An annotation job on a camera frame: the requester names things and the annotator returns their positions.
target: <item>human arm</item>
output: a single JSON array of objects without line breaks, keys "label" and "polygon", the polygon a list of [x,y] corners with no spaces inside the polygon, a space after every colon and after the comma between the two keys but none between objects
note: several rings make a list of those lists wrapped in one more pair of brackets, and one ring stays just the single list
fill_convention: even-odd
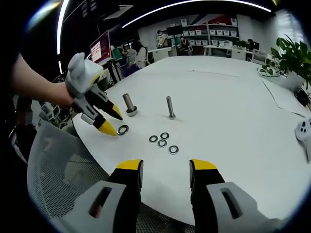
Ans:
[{"label": "human arm", "polygon": [[21,55],[14,64],[11,85],[16,94],[34,100],[45,100],[64,106],[70,106],[73,102],[65,83],[49,82],[31,69]]}]

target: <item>led light strip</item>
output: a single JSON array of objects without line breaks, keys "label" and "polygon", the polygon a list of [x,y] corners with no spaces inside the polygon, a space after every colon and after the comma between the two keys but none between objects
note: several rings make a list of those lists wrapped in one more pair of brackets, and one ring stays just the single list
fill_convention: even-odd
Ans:
[{"label": "led light strip", "polygon": [[57,55],[60,54],[60,35],[62,33],[63,19],[65,15],[66,8],[68,6],[69,0],[64,0],[62,8],[60,9],[58,24],[57,24],[57,36],[56,36],[56,46],[57,46]]},{"label": "led light strip", "polygon": [[63,71],[62,71],[62,64],[60,64],[60,61],[58,61],[58,66],[59,66],[59,72],[62,74]]},{"label": "led light strip", "polygon": [[262,7],[262,6],[259,6],[259,5],[256,5],[256,4],[253,4],[253,3],[249,3],[249,2],[246,2],[246,1],[240,1],[240,0],[188,0],[188,1],[182,1],[182,2],[177,2],[177,3],[174,3],[174,4],[170,4],[170,5],[167,5],[167,6],[162,6],[158,9],[155,9],[151,12],[148,12],[148,13],[145,13],[144,15],[142,16],[139,16],[138,18],[135,18],[133,19],[132,21],[128,22],[127,24],[123,25],[122,28],[125,28],[126,26],[130,25],[131,23],[147,16],[147,15],[150,15],[154,12],[157,12],[157,11],[160,11],[160,10],[163,10],[165,8],[168,8],[168,7],[171,7],[171,6],[177,6],[177,5],[181,5],[181,4],[184,4],[184,3],[190,3],[190,2],[196,2],[196,1],[230,1],[230,2],[236,2],[236,3],[242,3],[242,4],[245,4],[245,5],[249,5],[249,6],[254,6],[254,7],[257,7],[257,8],[260,8],[264,11],[267,11],[267,12],[271,12],[271,10],[265,8],[265,7]]}]

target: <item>green leaves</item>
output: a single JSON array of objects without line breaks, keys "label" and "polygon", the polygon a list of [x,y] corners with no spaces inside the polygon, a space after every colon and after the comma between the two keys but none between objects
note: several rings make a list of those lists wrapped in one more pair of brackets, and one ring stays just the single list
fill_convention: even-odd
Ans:
[{"label": "green leaves", "polygon": [[274,48],[271,48],[271,54],[272,54],[274,57],[278,58],[278,59],[281,58],[281,56],[280,56],[280,54],[278,53],[278,51],[277,51],[276,49],[274,49]]},{"label": "green leaves", "polygon": [[303,55],[307,55],[308,47],[305,43],[303,43],[301,41],[300,41],[300,50],[301,50]]},{"label": "green leaves", "polygon": [[[276,72],[283,71],[284,73],[294,71],[306,81],[311,82],[311,51],[308,46],[303,42],[294,42],[292,39],[285,35],[285,38],[278,38],[276,45],[281,48],[281,53],[276,49],[271,48],[271,54],[277,58],[276,62],[271,62]],[[262,68],[269,74],[273,72],[270,66],[262,66]]]},{"label": "green leaves", "polygon": [[285,50],[285,44],[284,44],[284,42],[283,42],[283,38],[278,38],[277,40],[276,40],[276,45],[278,46],[278,47],[280,47],[281,49],[283,49],[283,50]]},{"label": "green leaves", "polygon": [[273,75],[273,70],[272,70],[272,69],[268,69],[267,72],[268,72],[270,75]]}]

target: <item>white controller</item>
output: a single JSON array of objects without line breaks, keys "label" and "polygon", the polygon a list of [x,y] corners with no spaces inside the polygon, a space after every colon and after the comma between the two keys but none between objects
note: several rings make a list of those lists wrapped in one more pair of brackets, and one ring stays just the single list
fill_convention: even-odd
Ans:
[{"label": "white controller", "polygon": [[295,128],[295,134],[296,138],[305,146],[308,161],[311,162],[311,118],[299,122]]}]

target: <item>white robotic hand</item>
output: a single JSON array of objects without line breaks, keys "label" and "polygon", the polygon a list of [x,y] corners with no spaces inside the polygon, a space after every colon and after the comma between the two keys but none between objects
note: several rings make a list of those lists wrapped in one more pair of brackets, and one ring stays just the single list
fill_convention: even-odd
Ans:
[{"label": "white robotic hand", "polygon": [[104,69],[90,61],[84,60],[84,52],[77,53],[68,64],[66,85],[69,91],[77,98],[83,96],[92,85],[102,79]]},{"label": "white robotic hand", "polygon": [[295,135],[305,146],[308,161],[311,162],[311,118],[298,123],[295,128]]},{"label": "white robotic hand", "polygon": [[305,142],[311,136],[311,118],[299,122],[295,129],[295,134],[299,141]]}]

